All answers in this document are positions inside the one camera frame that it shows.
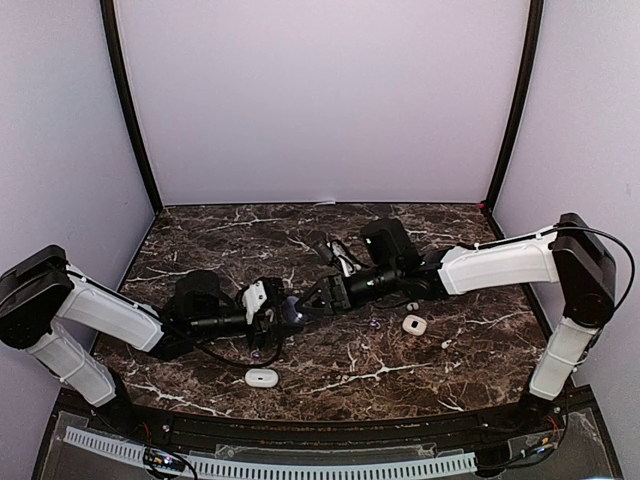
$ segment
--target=white wall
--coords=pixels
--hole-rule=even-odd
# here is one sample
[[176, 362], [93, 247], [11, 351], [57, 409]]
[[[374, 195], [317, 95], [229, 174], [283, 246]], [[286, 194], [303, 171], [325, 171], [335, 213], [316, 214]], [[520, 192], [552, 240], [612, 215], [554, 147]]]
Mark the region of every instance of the white wall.
[[[640, 3], [547, 2], [531, 90], [496, 215], [507, 234], [580, 213], [640, 259]], [[617, 255], [618, 286], [628, 263]], [[551, 319], [559, 289], [538, 289]], [[625, 478], [640, 478], [638, 288], [577, 380], [591, 383]]]
[[482, 200], [528, 5], [118, 2], [164, 202]]
[[[108, 58], [98, 1], [2, 2], [0, 272], [57, 243], [113, 287], [148, 228]], [[0, 385], [0, 478], [28, 479], [58, 384], [0, 345]]]

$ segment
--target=white oval object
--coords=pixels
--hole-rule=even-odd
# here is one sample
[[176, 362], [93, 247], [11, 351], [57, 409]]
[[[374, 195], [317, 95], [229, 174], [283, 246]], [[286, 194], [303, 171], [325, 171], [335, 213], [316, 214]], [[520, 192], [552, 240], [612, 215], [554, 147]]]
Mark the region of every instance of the white oval object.
[[271, 388], [278, 384], [278, 373], [269, 368], [252, 368], [244, 375], [250, 387]]
[[402, 329], [411, 335], [419, 337], [427, 331], [427, 321], [417, 315], [407, 315], [404, 322], [402, 322]]

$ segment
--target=marble tabletop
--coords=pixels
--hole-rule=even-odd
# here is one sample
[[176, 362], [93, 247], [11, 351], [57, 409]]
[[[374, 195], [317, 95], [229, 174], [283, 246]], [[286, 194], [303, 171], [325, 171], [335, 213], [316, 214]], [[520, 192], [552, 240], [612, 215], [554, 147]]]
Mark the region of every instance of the marble tabletop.
[[[359, 230], [380, 217], [399, 218], [420, 251], [494, 238], [475, 205], [169, 207], [152, 228], [122, 292], [162, 305], [181, 276], [213, 269], [230, 294], [261, 276], [281, 277], [289, 292], [299, 294], [335, 273], [308, 246], [318, 232], [341, 239], [366, 259]], [[249, 387], [243, 371], [200, 352], [160, 362], [101, 335], [94, 355], [122, 375], [134, 402], [203, 415], [360, 421], [517, 401], [545, 345], [518, 286], [421, 302], [417, 314], [428, 323], [421, 337], [402, 330], [405, 307], [368, 305], [348, 315], [311, 318], [302, 334], [286, 340], [280, 361], [272, 366], [280, 376], [272, 389]], [[448, 348], [442, 348], [443, 342]], [[245, 339], [217, 340], [210, 347], [251, 361]]]

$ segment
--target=white panel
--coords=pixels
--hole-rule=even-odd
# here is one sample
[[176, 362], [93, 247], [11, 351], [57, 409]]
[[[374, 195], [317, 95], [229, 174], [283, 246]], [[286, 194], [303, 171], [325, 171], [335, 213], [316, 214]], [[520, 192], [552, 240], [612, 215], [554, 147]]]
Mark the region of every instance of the white panel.
[[[117, 285], [152, 219], [113, 83], [97, 1], [0, 6], [0, 272], [63, 246]], [[93, 333], [75, 329], [87, 345]], [[31, 478], [58, 383], [0, 345], [0, 478]]]
[[482, 200], [528, 5], [119, 1], [163, 200]]
[[[527, 108], [496, 211], [508, 235], [575, 211], [640, 255], [639, 24], [634, 1], [546, 3]], [[611, 251], [621, 291], [628, 263], [615, 246]], [[559, 288], [537, 291], [549, 317], [559, 320]], [[595, 390], [625, 478], [640, 478], [637, 292], [577, 375]]]

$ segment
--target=dark marble surface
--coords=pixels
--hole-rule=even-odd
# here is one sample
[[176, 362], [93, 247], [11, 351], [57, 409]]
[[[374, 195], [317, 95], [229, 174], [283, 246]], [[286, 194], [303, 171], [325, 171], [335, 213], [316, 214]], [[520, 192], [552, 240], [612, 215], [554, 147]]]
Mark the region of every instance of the dark marble surface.
[[[493, 236], [473, 205], [243, 205], [166, 209], [145, 242], [123, 293], [162, 305], [174, 282], [214, 269], [228, 293], [260, 276], [299, 293], [334, 270], [306, 242], [315, 232], [342, 239], [366, 259], [358, 232], [379, 217], [402, 220], [421, 251]], [[519, 287], [421, 302], [422, 337], [406, 334], [404, 307], [367, 306], [315, 318], [287, 339], [272, 368], [273, 389], [254, 389], [243, 372], [200, 352], [162, 363], [102, 335], [95, 356], [122, 374], [136, 403], [189, 413], [269, 420], [381, 420], [473, 410], [516, 401], [545, 340]], [[372, 327], [376, 319], [379, 328]], [[451, 340], [448, 348], [442, 343]], [[250, 361], [244, 339], [212, 348]], [[263, 358], [270, 352], [264, 352]]]

